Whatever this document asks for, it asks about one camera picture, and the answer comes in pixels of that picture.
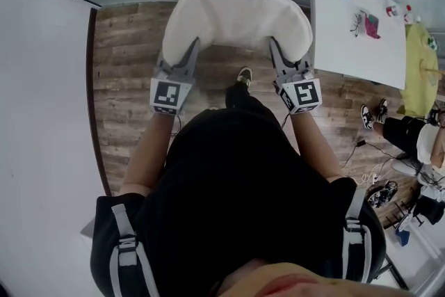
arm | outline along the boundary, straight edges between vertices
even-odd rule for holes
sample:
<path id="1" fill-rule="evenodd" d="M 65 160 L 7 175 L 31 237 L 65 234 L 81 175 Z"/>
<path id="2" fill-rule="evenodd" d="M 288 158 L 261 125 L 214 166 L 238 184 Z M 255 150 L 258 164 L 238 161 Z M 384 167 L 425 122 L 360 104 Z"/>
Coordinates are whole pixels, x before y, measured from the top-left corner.
<path id="1" fill-rule="evenodd" d="M 343 177 L 340 163 L 322 135 L 311 113 L 291 115 L 293 132 L 301 157 L 327 181 Z"/>
<path id="2" fill-rule="evenodd" d="M 155 113 L 131 155 L 119 195 L 139 193 L 147 196 L 164 167 L 172 133 L 173 115 Z"/>
<path id="3" fill-rule="evenodd" d="M 436 140 L 434 141 L 434 145 L 431 150 L 431 163 L 437 168 L 441 168 L 444 163 L 445 151 L 444 151 L 444 143 L 445 141 L 445 129 L 440 128 L 437 133 Z"/>

person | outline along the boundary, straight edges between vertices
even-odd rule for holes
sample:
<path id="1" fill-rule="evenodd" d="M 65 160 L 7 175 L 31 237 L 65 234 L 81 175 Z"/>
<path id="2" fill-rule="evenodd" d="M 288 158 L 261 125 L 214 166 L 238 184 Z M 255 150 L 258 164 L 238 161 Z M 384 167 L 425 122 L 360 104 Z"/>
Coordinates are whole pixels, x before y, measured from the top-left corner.
<path id="1" fill-rule="evenodd" d="M 345 217 L 356 184 L 342 175 L 308 112 L 290 115 L 297 154 L 273 113 L 250 96 L 251 81 L 252 71 L 243 68 L 227 89 L 227 108 L 197 115 L 170 149 L 174 116 L 152 116 L 119 195 L 97 199 L 90 264 L 100 291 L 116 296 L 118 288 L 123 297 L 148 296 L 150 288 L 151 297 L 411 296 L 353 282 L 370 282 L 385 258 L 382 226 L 363 199 L 354 223 L 371 232 L 372 239 L 365 238 L 372 246 L 369 274 L 363 271 L 368 257 L 351 253 L 342 279 Z M 146 262 L 139 250 L 137 263 L 119 255 L 118 268 L 115 252 L 134 249 L 125 244 L 136 238 Z M 130 275 L 126 265 L 136 272 Z"/>
<path id="2" fill-rule="evenodd" d="M 413 159 L 439 169 L 444 165 L 445 114 L 439 116 L 440 127 L 410 116 L 402 120 L 390 118 L 385 98 L 380 101 L 377 120 L 374 120 L 365 104 L 362 105 L 361 114 L 366 129 L 374 130 Z"/>

yellow tablecloth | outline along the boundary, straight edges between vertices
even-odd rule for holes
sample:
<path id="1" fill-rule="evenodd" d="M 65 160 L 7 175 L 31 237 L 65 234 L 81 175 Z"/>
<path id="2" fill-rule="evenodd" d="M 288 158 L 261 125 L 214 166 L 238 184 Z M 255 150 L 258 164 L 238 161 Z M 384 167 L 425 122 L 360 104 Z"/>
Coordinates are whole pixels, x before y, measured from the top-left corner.
<path id="1" fill-rule="evenodd" d="M 421 24 L 407 25 L 406 33 L 406 80 L 401 90 L 404 106 L 399 113 L 424 117 L 427 115 L 437 94 L 439 76 L 421 69 L 438 69 L 436 51 L 427 46 L 430 34 Z"/>

backpack strap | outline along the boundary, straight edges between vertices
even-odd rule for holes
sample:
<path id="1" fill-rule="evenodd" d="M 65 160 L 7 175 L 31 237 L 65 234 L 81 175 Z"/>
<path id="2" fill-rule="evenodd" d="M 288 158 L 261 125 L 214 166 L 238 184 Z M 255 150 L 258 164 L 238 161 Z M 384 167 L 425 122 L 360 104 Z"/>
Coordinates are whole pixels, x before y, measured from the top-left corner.
<path id="1" fill-rule="evenodd" d="M 364 245 L 364 268 L 362 275 L 362 282 L 367 282 L 369 272 L 371 270 L 372 260 L 372 243 L 371 231 L 365 225 L 360 224 L 359 215 L 362 210 L 364 196 L 366 194 L 365 188 L 356 188 L 353 200 L 350 203 L 349 209 L 346 213 L 346 228 L 343 229 L 343 279 L 346 279 L 349 265 L 349 247 L 355 244 Z"/>
<path id="2" fill-rule="evenodd" d="M 138 257 L 150 297 L 159 297 L 159 292 L 154 281 L 152 268 L 149 264 L 147 254 L 145 254 L 142 243 L 136 239 L 136 233 L 128 219 L 125 206 L 123 204 L 118 204 L 111 207 L 111 209 L 113 210 L 116 223 L 118 224 L 120 235 L 119 245 L 114 247 L 110 258 L 110 278 L 115 297 L 122 297 L 119 282 L 119 267 L 136 267 L 138 265 Z"/>

sneaker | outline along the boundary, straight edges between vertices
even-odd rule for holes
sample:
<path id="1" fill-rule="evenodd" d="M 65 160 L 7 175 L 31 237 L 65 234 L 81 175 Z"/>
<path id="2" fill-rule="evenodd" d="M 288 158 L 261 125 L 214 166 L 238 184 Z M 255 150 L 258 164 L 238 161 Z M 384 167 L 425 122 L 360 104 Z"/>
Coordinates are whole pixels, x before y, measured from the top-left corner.
<path id="1" fill-rule="evenodd" d="M 380 113 L 377 116 L 377 122 L 380 122 L 382 124 L 385 123 L 385 119 L 387 118 L 387 116 L 388 116 L 388 101 L 385 98 L 383 98 L 380 101 Z"/>
<path id="2" fill-rule="evenodd" d="M 252 82 L 252 70 L 249 67 L 244 67 L 238 73 L 236 81 L 244 83 L 247 87 L 250 87 L 250 82 Z"/>
<path id="3" fill-rule="evenodd" d="M 373 128 L 372 124 L 374 122 L 374 118 L 371 115 L 371 113 L 369 113 L 369 109 L 365 104 L 362 105 L 361 112 L 362 112 L 362 120 L 363 120 L 364 127 L 367 129 L 372 129 Z"/>

